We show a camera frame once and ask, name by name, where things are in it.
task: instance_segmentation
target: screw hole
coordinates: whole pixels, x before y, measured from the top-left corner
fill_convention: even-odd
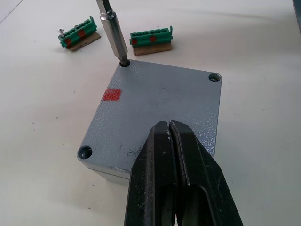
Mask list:
[[[221,80],[221,76],[215,73],[210,74],[208,78],[211,82],[219,82]]]
[[[131,64],[131,62],[129,60],[123,61],[119,63],[120,66],[122,67],[128,67]]]
[[[89,146],[83,146],[79,149],[78,156],[80,159],[88,159],[92,155],[92,148]]]

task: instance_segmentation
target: small screw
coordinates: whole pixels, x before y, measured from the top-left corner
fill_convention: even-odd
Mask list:
[[[218,80],[216,78],[210,78],[209,80],[212,82],[218,82]]]
[[[62,37],[65,37],[65,35],[64,35],[64,29],[60,28],[57,31],[61,34]]]

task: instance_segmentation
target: white table surface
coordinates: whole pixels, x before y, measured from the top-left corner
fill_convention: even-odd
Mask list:
[[[111,0],[130,59],[220,73],[215,159],[245,226],[299,226],[301,36],[291,0]],[[92,15],[102,38],[66,31]],[[173,50],[135,57],[131,32],[170,25]],[[0,225],[121,226],[127,187],[76,152],[118,63],[95,0],[24,0],[0,24]]]
[[[14,11],[23,0],[0,0],[0,23]]]

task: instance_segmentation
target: green terminal block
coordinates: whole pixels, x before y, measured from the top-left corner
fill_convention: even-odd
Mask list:
[[[70,48],[85,37],[96,32],[96,28],[97,26],[94,23],[94,19],[90,16],[90,20],[88,19],[85,22],[76,25],[74,28],[64,33],[64,36],[59,35],[58,39],[60,40],[62,47]]]
[[[131,33],[130,43],[133,47],[151,46],[156,44],[170,43],[173,39],[173,27],[151,30],[148,32]]]

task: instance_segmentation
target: red paint mark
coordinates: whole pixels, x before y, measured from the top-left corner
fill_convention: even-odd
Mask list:
[[[137,39],[132,39],[132,45],[137,45],[137,44],[138,44]]]
[[[77,32],[77,35],[79,36],[79,39],[82,40],[86,36],[86,33],[84,30],[79,30],[79,32]]]
[[[72,43],[71,38],[66,38],[64,40],[64,43],[66,44],[66,48],[69,48],[71,46],[71,43]]]
[[[149,39],[150,39],[151,42],[156,42],[157,41],[157,38],[156,38],[155,35],[150,36]]]
[[[122,90],[120,89],[107,88],[103,95],[103,101],[107,101],[107,100],[117,101],[120,99],[121,92]]]

